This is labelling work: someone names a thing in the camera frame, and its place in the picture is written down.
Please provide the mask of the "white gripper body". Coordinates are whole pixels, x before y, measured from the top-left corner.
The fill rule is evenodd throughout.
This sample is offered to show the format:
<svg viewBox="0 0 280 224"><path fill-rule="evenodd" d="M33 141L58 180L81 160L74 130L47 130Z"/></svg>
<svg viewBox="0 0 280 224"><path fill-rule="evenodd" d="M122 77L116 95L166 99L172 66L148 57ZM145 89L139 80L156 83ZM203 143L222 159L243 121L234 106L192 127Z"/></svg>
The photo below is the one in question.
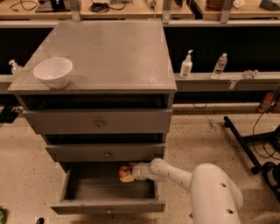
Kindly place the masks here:
<svg viewBox="0 0 280 224"><path fill-rule="evenodd" d="M136 180L152 179L153 173L150 163L136 163L132 168L132 175Z"/></svg>

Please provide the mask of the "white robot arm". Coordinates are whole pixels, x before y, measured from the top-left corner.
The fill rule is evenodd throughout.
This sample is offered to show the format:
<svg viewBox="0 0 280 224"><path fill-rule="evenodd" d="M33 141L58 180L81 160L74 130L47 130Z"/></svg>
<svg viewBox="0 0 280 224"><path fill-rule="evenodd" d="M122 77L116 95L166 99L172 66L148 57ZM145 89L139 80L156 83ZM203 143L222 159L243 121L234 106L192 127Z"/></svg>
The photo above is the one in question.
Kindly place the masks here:
<svg viewBox="0 0 280 224"><path fill-rule="evenodd" d="M128 163L119 168L119 179L169 179L191 194L193 224L241 224L238 211L243 196L235 182L217 165L200 164L193 172L176 168L162 158L149 163Z"/></svg>

